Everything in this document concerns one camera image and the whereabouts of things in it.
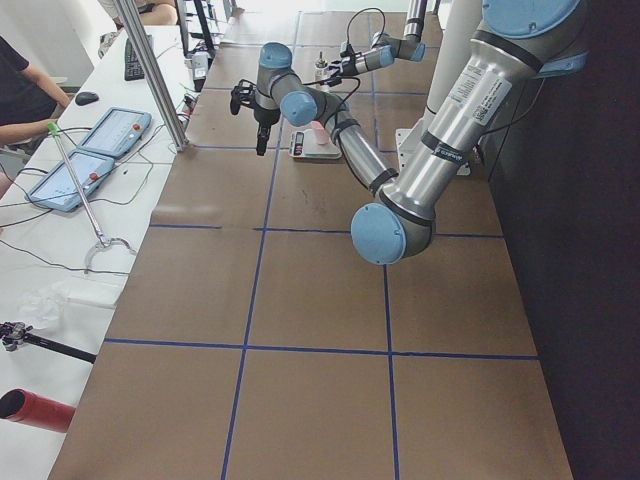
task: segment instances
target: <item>person's arm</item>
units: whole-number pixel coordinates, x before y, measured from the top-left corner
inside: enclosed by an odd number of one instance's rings
[[[20,72],[27,80],[35,83],[40,87],[47,95],[55,100],[61,107],[67,107],[69,105],[69,97],[66,93],[56,85],[56,82],[52,78],[40,70],[38,67],[29,64],[27,68]]]
[[[0,127],[0,145],[10,145],[47,133],[49,131],[47,128],[49,122],[55,122],[55,120],[45,118],[37,122],[3,125]]]
[[[175,0],[153,0],[149,3],[153,4],[153,9],[140,15],[143,25],[175,25],[178,22]],[[122,20],[118,17],[115,4],[110,0],[100,0],[100,4],[118,28],[121,28]]]
[[[9,179],[9,177],[0,172],[0,198],[2,198],[5,193],[7,193],[7,190],[9,190],[9,187],[12,183],[13,182]]]
[[[174,0],[153,0],[153,10],[140,15],[144,25],[175,25],[178,22],[178,12]]]

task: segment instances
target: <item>black shirt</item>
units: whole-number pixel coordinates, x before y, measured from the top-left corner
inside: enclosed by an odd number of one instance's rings
[[[20,74],[28,66],[0,37],[0,126],[44,120],[56,109],[55,100]]]

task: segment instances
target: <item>wall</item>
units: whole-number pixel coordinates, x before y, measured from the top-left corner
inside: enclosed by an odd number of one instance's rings
[[[49,75],[79,86],[97,62],[99,35],[111,29],[96,0],[3,0],[0,32]]]
[[[587,68],[547,80],[491,179],[576,480],[640,478],[640,5],[608,3]]]

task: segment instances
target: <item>blue joint cap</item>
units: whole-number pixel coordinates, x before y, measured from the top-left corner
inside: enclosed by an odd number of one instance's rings
[[[581,0],[518,2],[483,0],[482,18],[494,33],[506,38],[533,38],[557,27],[573,13]]]
[[[351,220],[351,240],[362,258],[376,265],[396,263],[407,246],[400,220],[379,203],[369,203],[356,212]]]
[[[277,70],[291,67],[292,54],[288,47],[281,43],[265,43],[260,50],[260,66]]]
[[[419,43],[416,47],[413,55],[409,59],[410,62],[421,62],[424,57],[424,52],[427,50],[427,46],[424,43]]]
[[[562,75],[569,75],[571,73],[579,72],[587,64],[588,56],[589,52],[583,52],[571,57],[547,62],[542,66],[542,68],[538,72],[538,75],[533,78],[560,77]]]
[[[393,50],[391,45],[385,45],[380,49],[380,67],[385,68],[393,64],[395,57],[393,56]]]
[[[280,111],[294,127],[306,125],[318,115],[318,107],[313,97],[301,90],[287,93],[280,102]]]

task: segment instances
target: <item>white table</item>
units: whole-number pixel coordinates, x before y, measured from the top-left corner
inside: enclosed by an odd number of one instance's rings
[[[178,106],[187,89],[193,88],[190,74],[184,66],[178,28],[147,27],[147,31],[154,37],[154,51],[159,57],[160,69],[173,104]],[[83,107],[72,103],[58,122],[60,128],[91,127],[112,106],[151,113],[153,121],[142,142],[163,123],[147,83],[124,81],[125,36],[120,35],[81,89],[98,93],[100,100]],[[78,141],[84,132],[70,135]],[[63,137],[63,142],[69,149],[72,148],[68,139]],[[115,170],[91,197],[126,202],[153,167],[146,184],[130,204],[92,203],[105,234],[123,237],[136,249],[143,240],[151,211],[175,156],[175,148],[166,128],[159,131],[143,153],[153,166],[141,156],[133,156]],[[27,166],[48,171],[59,161],[60,154],[54,141],[49,138]],[[39,178],[40,175],[35,172],[24,172],[18,177],[17,183],[28,190]],[[24,202],[24,194],[14,185],[3,197],[0,206],[20,202]],[[32,205],[0,207],[0,225],[33,217],[42,211]],[[96,243],[91,223],[82,207],[69,214],[52,212],[30,222],[7,227],[0,233],[0,239],[49,261],[80,268],[84,266],[85,254]],[[134,260],[135,257],[126,248],[114,246],[98,253],[92,266],[99,270],[129,272]],[[81,350],[98,352],[113,316],[113,306],[108,305],[109,301],[101,294],[117,296],[126,283],[126,275],[70,272],[47,266],[1,244],[0,265],[0,321],[14,322],[18,319],[25,292],[40,291],[42,294],[44,291],[45,295],[49,295],[53,286],[61,292],[61,319],[34,333]],[[75,406],[90,371],[91,364],[87,362],[33,345],[25,345],[12,353],[2,349],[0,395],[14,388],[23,388]],[[2,478],[46,478],[63,440],[64,434],[0,420]]]

